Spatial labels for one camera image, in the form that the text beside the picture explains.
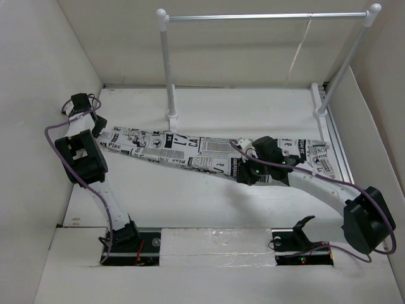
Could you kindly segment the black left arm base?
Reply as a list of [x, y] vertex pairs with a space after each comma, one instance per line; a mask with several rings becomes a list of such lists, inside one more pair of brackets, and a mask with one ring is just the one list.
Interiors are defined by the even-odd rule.
[[161, 229], [140, 229], [140, 241], [138, 244], [122, 243], [114, 244], [108, 255], [108, 238], [99, 238], [103, 245], [101, 265], [103, 266], [131, 266], [150, 267], [159, 265], [161, 248]]

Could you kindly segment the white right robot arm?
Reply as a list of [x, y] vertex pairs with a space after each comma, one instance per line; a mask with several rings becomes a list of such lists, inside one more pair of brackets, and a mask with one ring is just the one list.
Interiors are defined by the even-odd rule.
[[382, 193], [375, 187], [363, 189], [353, 183], [328, 177], [311, 166], [300, 151], [284, 151], [278, 140], [264, 136], [255, 141], [240, 138], [230, 141], [241, 157], [236, 181], [252, 186], [263, 178], [310, 194], [337, 211], [343, 218], [342, 230], [347, 243], [368, 255], [389, 238], [396, 251], [396, 223]]

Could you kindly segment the newspaper print trousers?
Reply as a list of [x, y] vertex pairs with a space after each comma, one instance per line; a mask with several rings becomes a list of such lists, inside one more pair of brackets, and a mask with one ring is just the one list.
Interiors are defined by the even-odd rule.
[[[126, 127], [113, 127], [98, 137], [98, 143], [109, 151], [133, 156], [167, 167], [213, 174], [236, 181], [237, 160], [241, 157], [227, 138], [184, 136], [164, 130], [148, 132]], [[276, 139], [286, 152], [300, 151], [319, 172], [335, 178], [335, 162], [330, 159], [330, 146], [313, 139]], [[257, 184], [282, 186], [263, 178]]]

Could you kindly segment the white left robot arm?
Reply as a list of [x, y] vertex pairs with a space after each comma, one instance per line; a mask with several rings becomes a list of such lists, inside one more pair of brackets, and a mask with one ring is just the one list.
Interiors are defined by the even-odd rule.
[[56, 151], [64, 160], [69, 180], [81, 187], [95, 190], [92, 195], [104, 213], [109, 231], [100, 241], [113, 249], [134, 251], [141, 245], [141, 236], [130, 215], [123, 212], [106, 180], [108, 165], [97, 145], [107, 120], [96, 114], [99, 104], [92, 94], [78, 93], [63, 106], [69, 129], [65, 136], [54, 141]]

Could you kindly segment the beige clothes hanger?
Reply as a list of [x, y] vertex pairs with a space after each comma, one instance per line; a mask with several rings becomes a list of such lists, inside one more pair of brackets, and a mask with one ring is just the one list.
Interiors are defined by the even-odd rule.
[[302, 46], [303, 46], [303, 44], [304, 44], [304, 42], [305, 42], [305, 40], [306, 40], [306, 37], [307, 37], [307, 35], [308, 35], [308, 32], [309, 32], [310, 28], [311, 28], [311, 23], [312, 23], [312, 19], [309, 19], [309, 20], [306, 22], [306, 27], [305, 27], [305, 31], [304, 31], [304, 33], [303, 33], [302, 39], [301, 39], [300, 43], [299, 43], [298, 46], [297, 46], [295, 55], [294, 55], [294, 57], [293, 57], [293, 59], [292, 59], [292, 62], [291, 62], [291, 64], [290, 64], [290, 68], [289, 68], [288, 74], [287, 74], [287, 76], [286, 76], [286, 78], [285, 78], [285, 80], [284, 80], [284, 83], [283, 83], [283, 85], [284, 85], [285, 87], [287, 87], [287, 85], [288, 85], [289, 82], [290, 82], [290, 79], [291, 79], [292, 73], [293, 73], [293, 71], [294, 71], [294, 67], [295, 67], [295, 65], [296, 65], [296, 61], [297, 61], [297, 59], [298, 59], [299, 53], [301, 52]]

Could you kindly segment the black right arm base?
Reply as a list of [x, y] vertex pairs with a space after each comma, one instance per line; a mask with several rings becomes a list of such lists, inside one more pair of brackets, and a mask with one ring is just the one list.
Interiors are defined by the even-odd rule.
[[329, 243], [310, 241], [304, 226], [314, 215], [304, 217], [290, 228], [272, 228], [269, 249], [274, 251], [276, 266], [333, 266], [333, 257]]

